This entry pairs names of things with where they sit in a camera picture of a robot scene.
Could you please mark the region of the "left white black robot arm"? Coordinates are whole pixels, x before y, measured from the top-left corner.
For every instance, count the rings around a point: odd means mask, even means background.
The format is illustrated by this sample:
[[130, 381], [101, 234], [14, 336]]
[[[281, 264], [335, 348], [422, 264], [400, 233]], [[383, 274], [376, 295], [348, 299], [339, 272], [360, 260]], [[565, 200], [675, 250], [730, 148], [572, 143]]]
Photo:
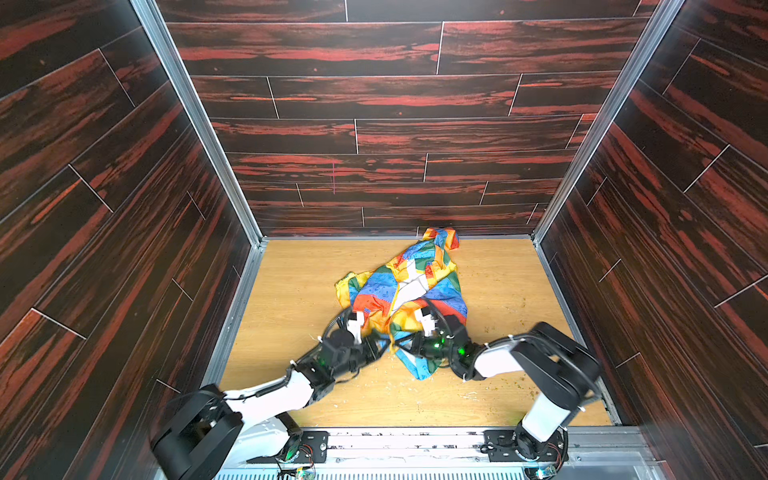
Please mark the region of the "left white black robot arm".
[[341, 328], [275, 381], [226, 392], [209, 384], [182, 395], [150, 450], [168, 479], [212, 479], [223, 468], [257, 460], [291, 462], [300, 454], [303, 432], [289, 413], [322, 400], [348, 374], [379, 360], [389, 345], [387, 336], [356, 338]]

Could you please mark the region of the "multicoloured patchwork jacket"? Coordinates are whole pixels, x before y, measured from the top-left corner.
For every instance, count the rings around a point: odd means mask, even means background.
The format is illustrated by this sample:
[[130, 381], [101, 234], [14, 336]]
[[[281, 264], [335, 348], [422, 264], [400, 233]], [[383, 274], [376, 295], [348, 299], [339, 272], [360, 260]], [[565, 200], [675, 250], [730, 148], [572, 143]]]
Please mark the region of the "multicoloured patchwork jacket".
[[337, 320], [339, 329], [346, 330], [351, 311], [362, 312], [363, 338], [371, 334], [383, 337], [384, 350], [394, 351], [416, 379], [425, 380], [447, 367], [407, 358], [395, 341], [403, 334], [422, 331], [416, 312], [424, 307], [430, 307], [441, 317], [457, 316], [466, 327], [468, 307], [457, 265], [449, 255], [459, 246], [454, 229], [429, 228], [421, 241], [378, 269], [347, 274], [335, 285], [337, 299], [344, 309]]

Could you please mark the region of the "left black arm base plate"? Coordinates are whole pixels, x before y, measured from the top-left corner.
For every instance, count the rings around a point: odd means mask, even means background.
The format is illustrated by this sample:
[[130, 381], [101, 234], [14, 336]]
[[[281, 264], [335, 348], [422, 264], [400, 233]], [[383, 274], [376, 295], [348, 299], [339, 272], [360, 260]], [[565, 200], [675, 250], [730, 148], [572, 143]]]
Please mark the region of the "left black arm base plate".
[[323, 464], [327, 459], [329, 437], [328, 431], [304, 430], [301, 437], [291, 437], [277, 454], [252, 457], [246, 463], [268, 464], [279, 461], [296, 465]]

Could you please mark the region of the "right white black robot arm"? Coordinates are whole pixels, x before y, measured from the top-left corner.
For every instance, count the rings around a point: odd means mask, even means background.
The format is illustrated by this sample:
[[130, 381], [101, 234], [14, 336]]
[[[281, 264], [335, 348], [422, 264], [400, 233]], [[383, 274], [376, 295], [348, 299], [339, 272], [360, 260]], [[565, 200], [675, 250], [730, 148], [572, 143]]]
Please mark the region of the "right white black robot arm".
[[455, 316], [433, 314], [425, 319], [424, 330], [395, 341], [407, 358], [446, 365], [463, 381], [522, 371], [537, 386], [539, 396], [505, 445], [524, 460], [540, 460], [549, 448], [564, 449], [567, 425], [587, 405], [602, 399], [598, 360], [546, 322], [527, 333], [479, 344]]

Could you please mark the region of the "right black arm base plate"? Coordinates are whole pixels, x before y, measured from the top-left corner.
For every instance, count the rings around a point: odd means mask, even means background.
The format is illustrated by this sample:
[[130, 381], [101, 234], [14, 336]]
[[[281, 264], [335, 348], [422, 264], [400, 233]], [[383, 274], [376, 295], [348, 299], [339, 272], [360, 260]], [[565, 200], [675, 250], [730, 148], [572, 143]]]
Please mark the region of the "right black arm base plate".
[[568, 432], [558, 428], [546, 441], [522, 430], [486, 430], [480, 452], [491, 462], [561, 463], [567, 459]]

